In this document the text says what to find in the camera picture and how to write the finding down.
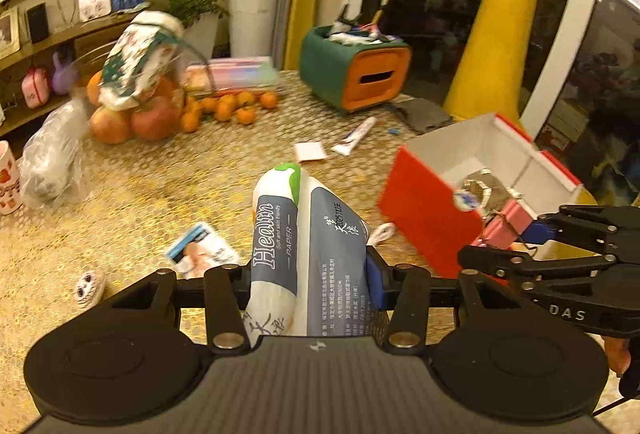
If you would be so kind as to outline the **pink binder clip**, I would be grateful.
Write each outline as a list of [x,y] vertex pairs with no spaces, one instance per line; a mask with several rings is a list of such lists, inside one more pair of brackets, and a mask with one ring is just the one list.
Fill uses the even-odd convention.
[[509,200],[500,211],[491,211],[473,246],[509,249],[535,218],[517,200]]

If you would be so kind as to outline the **chicken breast snack packet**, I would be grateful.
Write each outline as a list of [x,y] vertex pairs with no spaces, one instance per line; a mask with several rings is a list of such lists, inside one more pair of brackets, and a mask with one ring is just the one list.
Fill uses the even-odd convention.
[[184,279],[203,277],[207,269],[240,265],[239,254],[215,228],[204,222],[192,226],[166,251],[175,271]]

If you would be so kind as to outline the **silver foil snack packet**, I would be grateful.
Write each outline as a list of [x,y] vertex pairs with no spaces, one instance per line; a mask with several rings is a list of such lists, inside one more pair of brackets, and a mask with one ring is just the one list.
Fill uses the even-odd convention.
[[521,195],[504,185],[491,170],[483,168],[465,176],[454,191],[454,203],[459,210],[477,210],[487,215],[491,211],[500,211],[509,200],[518,200]]

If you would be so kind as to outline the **white tissue paper pack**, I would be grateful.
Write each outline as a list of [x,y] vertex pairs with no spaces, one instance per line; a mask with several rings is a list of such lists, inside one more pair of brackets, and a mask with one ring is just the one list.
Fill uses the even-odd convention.
[[371,229],[333,191],[292,162],[257,182],[250,254],[250,299],[243,324],[250,344],[264,336],[367,336],[375,310],[367,246],[394,235]]

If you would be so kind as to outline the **white square pad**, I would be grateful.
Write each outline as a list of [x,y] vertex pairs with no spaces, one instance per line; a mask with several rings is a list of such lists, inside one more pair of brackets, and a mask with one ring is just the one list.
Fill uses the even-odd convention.
[[303,142],[294,145],[294,154],[298,163],[321,161],[328,155],[321,142]]

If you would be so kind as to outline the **red white cardboard box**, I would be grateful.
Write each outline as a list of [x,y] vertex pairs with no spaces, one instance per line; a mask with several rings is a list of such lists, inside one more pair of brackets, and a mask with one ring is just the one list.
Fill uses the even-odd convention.
[[564,253],[524,232],[541,214],[594,202],[548,151],[496,113],[410,139],[393,163],[378,206],[436,275],[454,278],[467,245],[508,249],[518,243],[537,260]]

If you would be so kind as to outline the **small white round toy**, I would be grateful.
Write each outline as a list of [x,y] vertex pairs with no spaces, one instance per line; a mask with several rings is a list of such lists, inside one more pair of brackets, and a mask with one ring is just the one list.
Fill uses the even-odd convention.
[[74,297],[78,307],[89,310],[98,304],[106,287],[106,278],[101,269],[84,272],[76,281]]

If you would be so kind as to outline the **white toothpaste tube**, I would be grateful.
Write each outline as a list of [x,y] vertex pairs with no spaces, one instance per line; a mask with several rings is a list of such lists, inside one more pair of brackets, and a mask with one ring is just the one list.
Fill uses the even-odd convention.
[[376,121],[378,121],[378,119],[375,117],[369,117],[360,122],[355,130],[352,130],[352,132],[344,137],[341,142],[331,148],[333,153],[348,157],[352,154],[352,151],[357,147],[362,139],[371,131],[376,124]]

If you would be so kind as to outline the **dark grey cloth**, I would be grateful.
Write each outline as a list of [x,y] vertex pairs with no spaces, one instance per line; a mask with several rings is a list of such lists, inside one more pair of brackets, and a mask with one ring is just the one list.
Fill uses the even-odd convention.
[[390,107],[405,125],[418,134],[446,127],[452,120],[444,109],[424,98],[411,98],[408,101],[392,103]]

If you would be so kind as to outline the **tangerine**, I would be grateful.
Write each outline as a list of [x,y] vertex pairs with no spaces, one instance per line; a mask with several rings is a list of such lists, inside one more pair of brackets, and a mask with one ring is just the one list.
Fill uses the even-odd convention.
[[187,111],[180,118],[180,127],[183,133],[193,133],[200,128],[201,114],[198,111]]
[[217,103],[214,116],[218,122],[228,122],[232,119],[234,111],[235,111],[235,106],[233,103],[229,103],[226,101],[219,101]]
[[235,95],[235,98],[236,107],[238,108],[252,106],[256,103],[256,95],[252,91],[242,91]]
[[243,125],[253,124],[257,118],[256,107],[253,105],[250,105],[250,106],[242,106],[236,109],[235,118],[236,118],[236,121],[239,122],[239,124],[243,124]]
[[218,100],[217,98],[202,98],[198,104],[200,104],[200,108],[203,113],[210,115],[211,113],[215,113]]
[[262,108],[267,110],[275,109],[279,104],[279,95],[277,92],[267,91],[262,93],[259,98],[259,103]]

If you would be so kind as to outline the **red apple right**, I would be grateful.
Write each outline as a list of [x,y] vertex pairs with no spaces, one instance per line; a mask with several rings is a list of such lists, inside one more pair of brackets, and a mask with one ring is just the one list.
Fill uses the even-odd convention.
[[165,96],[154,96],[131,113],[132,132],[141,141],[168,139],[178,132],[179,123],[180,110]]

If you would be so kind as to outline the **red apple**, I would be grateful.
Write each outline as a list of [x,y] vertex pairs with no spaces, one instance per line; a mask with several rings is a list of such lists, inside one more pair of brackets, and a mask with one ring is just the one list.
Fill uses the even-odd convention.
[[168,139],[178,132],[179,123],[180,110],[165,96],[154,96],[131,113],[132,132],[141,141]]
[[92,136],[107,145],[117,145],[132,138],[131,111],[99,107],[89,120]]

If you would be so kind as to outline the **red apple left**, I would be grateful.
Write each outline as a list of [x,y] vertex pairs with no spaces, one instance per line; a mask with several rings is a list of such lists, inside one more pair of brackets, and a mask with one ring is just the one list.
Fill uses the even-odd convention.
[[89,120],[92,136],[107,145],[117,145],[132,138],[131,111],[99,107]]

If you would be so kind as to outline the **clear crumpled plastic bag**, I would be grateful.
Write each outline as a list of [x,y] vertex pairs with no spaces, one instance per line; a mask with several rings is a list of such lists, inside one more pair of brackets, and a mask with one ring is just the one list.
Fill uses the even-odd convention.
[[47,116],[27,141],[22,155],[21,197],[33,210],[55,210],[89,194],[82,165],[82,142],[89,119],[84,102],[72,98]]

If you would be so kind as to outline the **colourful stationery box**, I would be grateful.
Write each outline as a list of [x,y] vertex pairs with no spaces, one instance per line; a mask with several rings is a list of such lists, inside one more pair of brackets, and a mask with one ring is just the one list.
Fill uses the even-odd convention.
[[180,83],[194,95],[260,91],[277,87],[280,75],[269,56],[214,58],[206,65],[191,63],[181,75]]

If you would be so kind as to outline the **clear glass fruit bowl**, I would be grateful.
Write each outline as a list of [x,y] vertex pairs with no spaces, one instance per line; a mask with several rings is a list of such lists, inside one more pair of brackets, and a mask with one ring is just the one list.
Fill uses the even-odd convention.
[[156,36],[136,46],[117,41],[79,55],[70,65],[70,97],[92,115],[100,106],[136,109],[155,96],[182,103],[188,68],[206,67],[206,58],[190,44]]

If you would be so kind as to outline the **green orange tissue box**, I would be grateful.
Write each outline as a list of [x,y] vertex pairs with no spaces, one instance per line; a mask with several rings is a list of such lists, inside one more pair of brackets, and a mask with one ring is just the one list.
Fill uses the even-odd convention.
[[311,93],[343,113],[396,98],[408,74],[410,46],[400,39],[346,44],[330,30],[316,27],[303,38],[299,77]]

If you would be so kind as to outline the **pink floral mug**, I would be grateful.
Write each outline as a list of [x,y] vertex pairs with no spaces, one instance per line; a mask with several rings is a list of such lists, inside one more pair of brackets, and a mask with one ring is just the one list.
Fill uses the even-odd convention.
[[0,212],[9,215],[22,205],[20,170],[8,142],[0,142]]

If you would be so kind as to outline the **floral green gift bag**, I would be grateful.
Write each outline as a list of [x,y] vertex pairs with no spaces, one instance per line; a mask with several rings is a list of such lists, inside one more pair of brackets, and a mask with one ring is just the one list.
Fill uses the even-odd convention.
[[108,52],[101,72],[99,103],[112,110],[139,107],[155,95],[160,77],[183,51],[206,65],[208,59],[186,41],[177,17],[165,12],[140,12]]

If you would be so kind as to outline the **wooden tv cabinet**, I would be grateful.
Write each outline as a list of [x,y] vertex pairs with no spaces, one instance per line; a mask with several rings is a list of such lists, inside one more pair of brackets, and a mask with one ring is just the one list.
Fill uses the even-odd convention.
[[22,79],[27,70],[34,66],[43,68],[49,79],[54,72],[53,54],[59,48],[67,51],[67,55],[76,56],[75,41],[81,43],[96,41],[97,34],[114,34],[116,29],[124,28],[138,11],[119,12],[107,17],[90,20],[53,34],[36,44],[25,44],[21,50],[1,61],[1,104],[6,120],[1,124],[1,135],[7,135],[22,125],[47,115],[67,101],[66,95],[52,93],[49,101],[37,108],[29,108],[22,93]]

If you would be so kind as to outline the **wooden photo frame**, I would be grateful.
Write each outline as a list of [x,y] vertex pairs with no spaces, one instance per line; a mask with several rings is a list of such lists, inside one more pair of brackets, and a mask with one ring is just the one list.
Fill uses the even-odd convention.
[[20,22],[17,8],[4,10],[0,15],[0,58],[20,50]]

